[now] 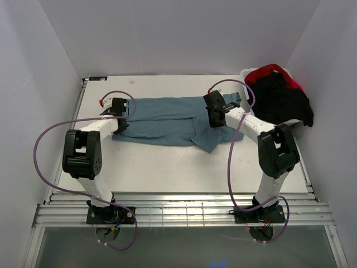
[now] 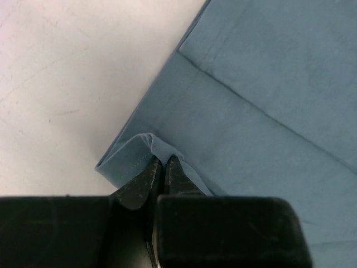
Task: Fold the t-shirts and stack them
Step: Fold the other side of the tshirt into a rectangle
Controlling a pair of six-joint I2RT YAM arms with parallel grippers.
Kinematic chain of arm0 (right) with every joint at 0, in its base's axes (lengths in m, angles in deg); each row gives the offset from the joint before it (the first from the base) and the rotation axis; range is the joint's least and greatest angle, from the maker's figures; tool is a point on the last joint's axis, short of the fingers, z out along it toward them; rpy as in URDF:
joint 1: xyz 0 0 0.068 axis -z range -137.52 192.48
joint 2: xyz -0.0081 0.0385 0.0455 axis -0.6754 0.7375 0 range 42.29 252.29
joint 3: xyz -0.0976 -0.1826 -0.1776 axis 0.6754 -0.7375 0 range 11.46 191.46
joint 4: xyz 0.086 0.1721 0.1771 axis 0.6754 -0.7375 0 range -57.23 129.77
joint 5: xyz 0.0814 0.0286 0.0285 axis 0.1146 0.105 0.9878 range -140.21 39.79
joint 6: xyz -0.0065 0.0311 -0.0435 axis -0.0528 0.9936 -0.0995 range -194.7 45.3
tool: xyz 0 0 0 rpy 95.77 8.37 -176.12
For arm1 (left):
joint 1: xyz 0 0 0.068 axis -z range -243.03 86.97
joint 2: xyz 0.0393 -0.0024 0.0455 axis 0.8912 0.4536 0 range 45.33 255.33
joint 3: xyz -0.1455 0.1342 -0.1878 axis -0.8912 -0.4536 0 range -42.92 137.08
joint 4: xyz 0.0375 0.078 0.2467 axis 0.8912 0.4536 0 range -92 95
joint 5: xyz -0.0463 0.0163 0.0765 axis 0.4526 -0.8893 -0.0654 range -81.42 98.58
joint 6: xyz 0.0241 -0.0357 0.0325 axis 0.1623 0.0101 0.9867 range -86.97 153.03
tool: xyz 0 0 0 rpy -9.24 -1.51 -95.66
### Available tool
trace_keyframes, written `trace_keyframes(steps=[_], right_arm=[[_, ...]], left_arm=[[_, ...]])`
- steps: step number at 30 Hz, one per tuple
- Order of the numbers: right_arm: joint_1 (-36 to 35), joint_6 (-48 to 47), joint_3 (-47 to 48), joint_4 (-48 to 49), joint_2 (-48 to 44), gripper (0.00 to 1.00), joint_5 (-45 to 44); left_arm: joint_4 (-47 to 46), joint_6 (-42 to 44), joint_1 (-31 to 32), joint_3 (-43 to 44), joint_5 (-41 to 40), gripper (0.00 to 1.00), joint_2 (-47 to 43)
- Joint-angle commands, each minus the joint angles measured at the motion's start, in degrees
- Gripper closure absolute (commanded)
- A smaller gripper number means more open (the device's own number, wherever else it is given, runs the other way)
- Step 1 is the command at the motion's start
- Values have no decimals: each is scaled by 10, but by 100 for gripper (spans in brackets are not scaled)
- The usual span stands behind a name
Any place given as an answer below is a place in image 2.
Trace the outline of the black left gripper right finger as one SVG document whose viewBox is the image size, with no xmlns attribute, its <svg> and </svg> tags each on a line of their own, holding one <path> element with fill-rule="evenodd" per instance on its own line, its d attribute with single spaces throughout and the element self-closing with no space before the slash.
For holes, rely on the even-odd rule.
<svg viewBox="0 0 357 268">
<path fill-rule="evenodd" d="M 171 156 L 166 165 L 163 192 L 171 195 L 205 195 L 186 176 L 177 156 Z"/>
</svg>

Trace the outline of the blue t shirt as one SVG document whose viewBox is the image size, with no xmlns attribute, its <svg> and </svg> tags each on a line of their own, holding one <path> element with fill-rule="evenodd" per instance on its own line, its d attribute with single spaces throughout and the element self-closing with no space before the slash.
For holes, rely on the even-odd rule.
<svg viewBox="0 0 357 268">
<path fill-rule="evenodd" d="M 173 155 L 206 194 L 287 200 L 315 267 L 355 267 L 356 2 L 208 1 L 96 171 Z"/>
</svg>

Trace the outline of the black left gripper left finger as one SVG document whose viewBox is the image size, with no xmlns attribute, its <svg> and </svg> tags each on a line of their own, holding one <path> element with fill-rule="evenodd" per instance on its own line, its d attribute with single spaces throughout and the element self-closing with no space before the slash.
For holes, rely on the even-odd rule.
<svg viewBox="0 0 357 268">
<path fill-rule="evenodd" d="M 110 195 L 114 202 L 127 210 L 139 210 L 157 198 L 161 187 L 162 164 L 150 159 L 144 170 Z"/>
</svg>

